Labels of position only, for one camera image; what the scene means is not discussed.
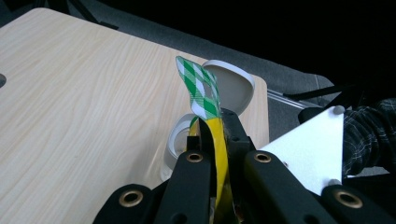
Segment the white triangular bracket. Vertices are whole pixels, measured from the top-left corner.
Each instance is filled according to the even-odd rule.
[[[341,181],[344,111],[330,107],[259,150],[275,154],[306,189],[320,195],[330,180]]]

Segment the green checkered pattern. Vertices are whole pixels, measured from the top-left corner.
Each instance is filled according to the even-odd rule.
[[[177,56],[177,70],[190,93],[192,112],[203,120],[220,118],[216,76],[200,64]]]

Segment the light wood grain surface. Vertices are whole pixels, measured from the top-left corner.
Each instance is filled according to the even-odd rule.
[[[190,113],[176,56],[206,59],[34,9],[0,29],[0,223],[92,223],[117,188],[161,183],[172,127]],[[240,116],[268,144],[265,81]]]

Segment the metal rivet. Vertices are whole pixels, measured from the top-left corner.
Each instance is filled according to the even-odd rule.
[[[190,155],[187,156],[187,161],[190,162],[199,162],[203,159],[204,157],[201,154],[198,153],[191,153]]]
[[[127,190],[123,192],[120,196],[120,205],[123,207],[133,207],[143,200],[143,193],[139,190]]]
[[[270,162],[271,157],[264,153],[258,153],[254,155],[254,159],[259,162]]]
[[[334,193],[335,199],[350,208],[361,208],[363,207],[363,202],[361,201],[360,198],[358,198],[356,195],[351,194],[347,191],[344,190],[336,190]]]

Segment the yellow tape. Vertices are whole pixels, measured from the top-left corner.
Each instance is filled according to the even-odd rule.
[[[215,148],[215,161],[217,170],[217,198],[215,207],[215,222],[223,220],[233,212],[233,194],[231,191],[230,177],[228,173],[227,148],[224,137],[222,119],[208,119],[205,121],[212,133]],[[199,122],[191,124],[190,136],[199,135]]]

